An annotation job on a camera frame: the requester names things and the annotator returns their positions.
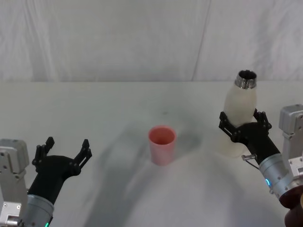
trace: silver bottle cap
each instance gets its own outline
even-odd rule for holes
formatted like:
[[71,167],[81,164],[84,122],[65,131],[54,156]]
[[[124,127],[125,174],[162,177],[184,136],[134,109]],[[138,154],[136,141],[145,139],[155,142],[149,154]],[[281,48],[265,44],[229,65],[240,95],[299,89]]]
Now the silver bottle cap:
[[242,70],[238,73],[235,85],[242,89],[252,89],[257,85],[257,75],[250,70]]

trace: pink cup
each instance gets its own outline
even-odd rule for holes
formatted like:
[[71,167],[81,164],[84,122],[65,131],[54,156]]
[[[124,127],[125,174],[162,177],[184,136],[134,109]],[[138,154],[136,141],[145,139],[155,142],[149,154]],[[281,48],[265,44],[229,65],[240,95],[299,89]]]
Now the pink cup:
[[158,125],[150,129],[148,138],[151,149],[151,160],[159,166],[166,166],[174,159],[176,141],[175,131],[166,125]]

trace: white curtain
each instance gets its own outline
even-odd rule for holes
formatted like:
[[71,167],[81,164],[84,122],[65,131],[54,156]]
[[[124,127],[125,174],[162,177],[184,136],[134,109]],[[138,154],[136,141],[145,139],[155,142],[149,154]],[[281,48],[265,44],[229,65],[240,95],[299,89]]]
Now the white curtain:
[[0,81],[303,79],[303,1],[0,0]]

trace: white bottle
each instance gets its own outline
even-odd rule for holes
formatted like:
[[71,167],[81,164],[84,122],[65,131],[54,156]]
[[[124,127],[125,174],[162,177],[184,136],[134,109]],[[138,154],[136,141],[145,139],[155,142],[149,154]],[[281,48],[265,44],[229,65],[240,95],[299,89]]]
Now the white bottle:
[[251,122],[257,105],[256,80],[253,71],[240,71],[227,93],[224,112],[235,127]]
[[[235,127],[249,123],[253,118],[257,105],[256,80],[257,75],[253,71],[240,71],[227,93],[224,112]],[[243,144],[232,143],[227,135],[220,141],[220,153],[226,156],[239,157],[247,150]]]

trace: table surface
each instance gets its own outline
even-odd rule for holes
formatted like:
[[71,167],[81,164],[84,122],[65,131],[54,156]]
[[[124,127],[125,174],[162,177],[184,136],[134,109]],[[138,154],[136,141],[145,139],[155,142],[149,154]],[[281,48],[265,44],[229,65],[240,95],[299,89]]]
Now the table surface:
[[[53,227],[283,227],[287,212],[258,170],[221,153],[219,114],[231,82],[0,84],[0,138],[22,139],[29,158],[53,136],[51,154],[93,157],[68,179]],[[279,112],[303,103],[302,82],[259,82],[259,110],[281,150]],[[176,160],[150,162],[148,129],[176,129]],[[35,177],[27,167],[29,187]]]

